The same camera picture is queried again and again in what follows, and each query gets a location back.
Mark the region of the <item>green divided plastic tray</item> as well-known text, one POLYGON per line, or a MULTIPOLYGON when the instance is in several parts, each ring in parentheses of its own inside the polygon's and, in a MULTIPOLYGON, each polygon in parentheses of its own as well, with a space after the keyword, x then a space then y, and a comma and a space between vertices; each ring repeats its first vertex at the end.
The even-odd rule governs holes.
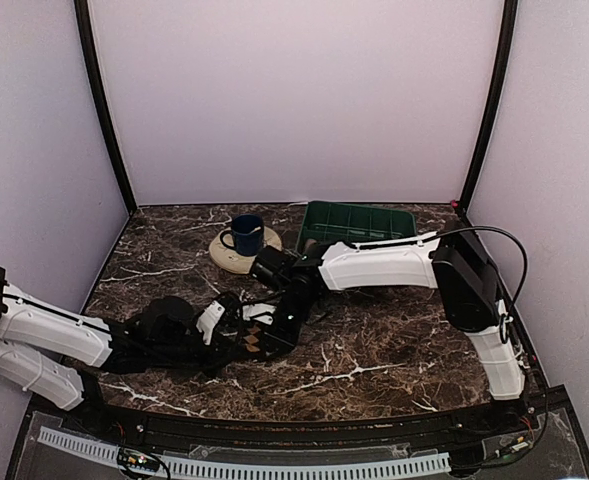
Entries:
POLYGON ((369 242, 417 235, 415 217, 404 210, 369 205, 312 201, 305 210, 296 250, 309 240, 369 242))

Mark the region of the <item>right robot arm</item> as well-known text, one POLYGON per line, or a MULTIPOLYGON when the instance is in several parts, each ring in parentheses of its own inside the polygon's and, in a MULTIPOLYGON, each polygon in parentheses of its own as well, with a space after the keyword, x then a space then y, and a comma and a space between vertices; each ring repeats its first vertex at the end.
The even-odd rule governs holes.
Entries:
POLYGON ((501 286, 498 267, 477 237, 477 228, 429 232, 400 240, 315 241, 300 257, 271 246, 255 257, 250 274, 279 293, 265 336, 278 354, 290 352, 312 306, 327 291, 413 286, 438 291, 447 321, 472 342, 497 402, 484 413, 495 434, 523 416, 518 399, 526 378, 511 339, 516 298, 501 286))

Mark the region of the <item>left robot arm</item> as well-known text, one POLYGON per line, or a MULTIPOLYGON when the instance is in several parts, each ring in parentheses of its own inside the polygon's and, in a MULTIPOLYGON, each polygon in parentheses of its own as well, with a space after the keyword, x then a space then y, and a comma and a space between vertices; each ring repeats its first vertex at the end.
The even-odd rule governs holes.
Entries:
POLYGON ((166 296, 151 301, 124 322, 75 314, 26 294, 10 284, 0 267, 0 375, 56 407, 75 411, 94 436, 115 427, 97 380, 47 357, 54 352, 113 374, 149 369, 189 373, 228 364, 234 342, 214 341, 214 324, 198 325, 192 305, 166 296))

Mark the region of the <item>brown argyle sock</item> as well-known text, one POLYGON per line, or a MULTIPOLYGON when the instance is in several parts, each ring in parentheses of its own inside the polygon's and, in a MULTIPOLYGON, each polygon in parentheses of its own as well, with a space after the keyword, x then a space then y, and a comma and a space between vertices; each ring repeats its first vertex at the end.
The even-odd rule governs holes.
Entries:
POLYGON ((243 345, 245 349, 252 354, 261 351, 259 334, 261 329, 257 326, 253 326, 246 330, 243 336, 243 345))

